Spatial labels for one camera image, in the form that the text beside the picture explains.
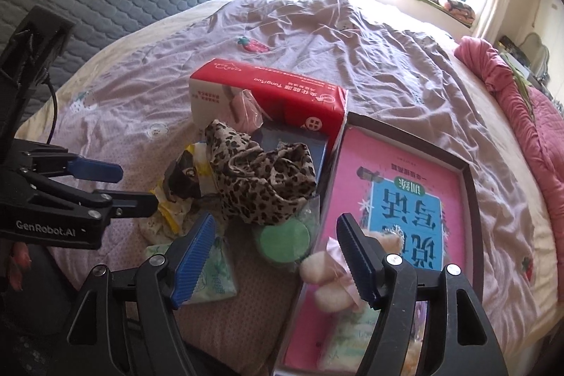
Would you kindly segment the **green pattern tissue pack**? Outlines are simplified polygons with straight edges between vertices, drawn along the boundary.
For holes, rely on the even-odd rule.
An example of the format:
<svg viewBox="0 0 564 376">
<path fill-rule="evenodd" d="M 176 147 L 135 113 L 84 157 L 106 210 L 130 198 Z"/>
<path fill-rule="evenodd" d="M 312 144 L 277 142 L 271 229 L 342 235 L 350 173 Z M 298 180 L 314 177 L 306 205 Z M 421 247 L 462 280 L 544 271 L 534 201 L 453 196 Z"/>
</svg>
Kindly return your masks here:
<svg viewBox="0 0 564 376">
<path fill-rule="evenodd" d="M 235 297 L 237 293 L 237 281 L 227 244 L 223 238 L 217 237 L 193 293 L 184 304 L 223 301 Z"/>
</svg>

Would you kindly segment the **plush bear toy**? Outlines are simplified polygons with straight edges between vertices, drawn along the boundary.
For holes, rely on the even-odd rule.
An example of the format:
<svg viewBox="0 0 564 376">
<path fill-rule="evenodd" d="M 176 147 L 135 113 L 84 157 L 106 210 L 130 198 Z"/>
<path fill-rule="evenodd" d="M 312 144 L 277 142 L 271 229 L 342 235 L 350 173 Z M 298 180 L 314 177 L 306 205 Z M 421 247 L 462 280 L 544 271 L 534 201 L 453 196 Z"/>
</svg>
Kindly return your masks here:
<svg viewBox="0 0 564 376">
<path fill-rule="evenodd" d="M 350 269 L 338 241 L 329 238 L 322 250 L 308 256 L 299 267 L 303 283 L 313 285 L 314 303 L 324 313 L 363 309 Z"/>
</svg>

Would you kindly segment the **yellow black snack packet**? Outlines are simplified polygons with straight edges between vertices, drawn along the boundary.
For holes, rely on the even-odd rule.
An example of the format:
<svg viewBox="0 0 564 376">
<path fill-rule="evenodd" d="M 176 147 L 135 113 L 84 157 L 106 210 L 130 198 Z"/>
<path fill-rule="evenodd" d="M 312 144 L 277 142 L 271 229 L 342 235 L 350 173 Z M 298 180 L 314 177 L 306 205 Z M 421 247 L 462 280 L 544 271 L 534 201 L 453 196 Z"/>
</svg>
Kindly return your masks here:
<svg viewBox="0 0 564 376">
<path fill-rule="evenodd" d="M 220 231 L 225 225 L 204 142 L 186 146 L 151 193 L 158 200 L 158 209 L 139 223 L 141 234 L 150 244 L 169 244 L 186 235 L 205 213 L 215 218 Z"/>
</svg>

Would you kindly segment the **green sponge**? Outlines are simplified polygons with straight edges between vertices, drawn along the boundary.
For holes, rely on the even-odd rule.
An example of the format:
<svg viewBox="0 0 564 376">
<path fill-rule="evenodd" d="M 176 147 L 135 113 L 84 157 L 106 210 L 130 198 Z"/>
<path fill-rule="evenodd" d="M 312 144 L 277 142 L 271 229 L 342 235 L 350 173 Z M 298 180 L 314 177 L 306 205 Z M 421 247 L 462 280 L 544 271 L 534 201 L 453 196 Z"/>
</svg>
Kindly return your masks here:
<svg viewBox="0 0 564 376">
<path fill-rule="evenodd" d="M 255 247 L 267 263 L 295 272 L 312 252 L 320 226 L 320 196 L 315 196 L 287 221 L 254 227 Z"/>
</svg>

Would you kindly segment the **leopard print scrunchie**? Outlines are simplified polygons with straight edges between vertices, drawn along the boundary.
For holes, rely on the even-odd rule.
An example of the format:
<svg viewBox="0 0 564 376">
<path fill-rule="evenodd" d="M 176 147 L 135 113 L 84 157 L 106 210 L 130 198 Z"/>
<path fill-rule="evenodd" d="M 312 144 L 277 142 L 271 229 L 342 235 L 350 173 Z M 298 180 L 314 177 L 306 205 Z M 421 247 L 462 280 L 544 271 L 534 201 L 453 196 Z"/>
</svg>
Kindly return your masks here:
<svg viewBox="0 0 564 376">
<path fill-rule="evenodd" d="M 215 119 L 204 129 L 209 165 L 229 220 L 280 225 L 315 194 L 313 158 L 304 143 L 270 151 L 250 135 Z"/>
</svg>

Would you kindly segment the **dark tray with pink book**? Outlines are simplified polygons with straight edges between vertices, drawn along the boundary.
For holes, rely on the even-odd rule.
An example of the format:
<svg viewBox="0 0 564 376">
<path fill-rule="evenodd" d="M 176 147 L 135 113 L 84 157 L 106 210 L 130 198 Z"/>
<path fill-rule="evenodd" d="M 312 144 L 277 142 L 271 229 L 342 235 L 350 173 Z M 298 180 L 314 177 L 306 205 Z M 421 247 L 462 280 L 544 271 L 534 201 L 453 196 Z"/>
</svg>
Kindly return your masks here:
<svg viewBox="0 0 564 376">
<path fill-rule="evenodd" d="M 481 219 L 470 165 L 416 135 L 349 113 L 333 164 L 315 251 L 340 270 L 337 219 L 349 213 L 368 237 L 428 274 L 461 267 L 484 285 Z M 276 375 L 352 375 L 379 314 L 353 304 L 352 279 L 326 293 L 304 284 L 274 366 Z"/>
</svg>

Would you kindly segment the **dark blue box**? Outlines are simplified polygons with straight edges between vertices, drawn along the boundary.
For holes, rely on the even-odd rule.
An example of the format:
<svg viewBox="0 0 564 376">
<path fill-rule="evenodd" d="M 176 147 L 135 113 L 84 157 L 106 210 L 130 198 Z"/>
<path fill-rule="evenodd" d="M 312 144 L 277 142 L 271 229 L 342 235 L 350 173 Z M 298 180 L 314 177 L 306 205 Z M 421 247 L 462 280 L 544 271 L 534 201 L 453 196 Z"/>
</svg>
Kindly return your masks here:
<svg viewBox="0 0 564 376">
<path fill-rule="evenodd" d="M 314 166 L 317 169 L 323 166 L 328 146 L 327 135 L 273 121 L 265 121 L 251 135 L 251 139 L 256 141 L 265 151 L 275 150 L 283 144 L 303 143 L 309 148 Z"/>
</svg>

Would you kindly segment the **red white tissue box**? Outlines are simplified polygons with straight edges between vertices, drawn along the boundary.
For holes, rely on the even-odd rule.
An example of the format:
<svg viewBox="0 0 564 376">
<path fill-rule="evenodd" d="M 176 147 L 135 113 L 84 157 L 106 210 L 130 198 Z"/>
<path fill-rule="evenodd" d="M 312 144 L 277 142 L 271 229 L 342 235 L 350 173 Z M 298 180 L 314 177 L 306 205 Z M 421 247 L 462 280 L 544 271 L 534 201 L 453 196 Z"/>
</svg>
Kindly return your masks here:
<svg viewBox="0 0 564 376">
<path fill-rule="evenodd" d="M 336 146 L 346 112 L 345 89 L 298 73 L 220 58 L 189 77 L 195 126 L 204 129 L 244 90 L 271 120 L 320 132 L 327 136 L 330 151 Z"/>
</svg>

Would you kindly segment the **pink quilted blanket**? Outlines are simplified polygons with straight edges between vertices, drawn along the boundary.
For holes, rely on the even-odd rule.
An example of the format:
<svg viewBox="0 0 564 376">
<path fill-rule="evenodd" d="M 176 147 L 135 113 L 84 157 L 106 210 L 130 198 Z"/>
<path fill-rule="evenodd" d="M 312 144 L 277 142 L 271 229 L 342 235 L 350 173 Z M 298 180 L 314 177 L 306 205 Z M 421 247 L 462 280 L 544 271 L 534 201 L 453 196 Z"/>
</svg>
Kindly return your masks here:
<svg viewBox="0 0 564 376">
<path fill-rule="evenodd" d="M 477 75 L 509 121 L 539 186 L 556 243 L 558 299 L 563 300 L 563 116 L 549 98 L 525 82 L 489 42 L 463 37 L 457 59 Z"/>
</svg>

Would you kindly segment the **clothes on window sill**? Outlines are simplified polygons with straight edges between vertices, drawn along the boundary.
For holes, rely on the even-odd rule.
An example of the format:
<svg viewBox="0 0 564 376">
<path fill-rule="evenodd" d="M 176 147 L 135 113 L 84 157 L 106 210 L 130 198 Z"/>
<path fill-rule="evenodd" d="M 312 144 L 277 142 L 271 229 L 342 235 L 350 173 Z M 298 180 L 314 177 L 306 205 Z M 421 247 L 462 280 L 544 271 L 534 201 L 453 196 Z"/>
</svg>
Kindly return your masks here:
<svg viewBox="0 0 564 376">
<path fill-rule="evenodd" d="M 471 27 L 475 21 L 476 14 L 469 4 L 461 0 L 427 0 L 445 10 L 457 21 Z"/>
</svg>

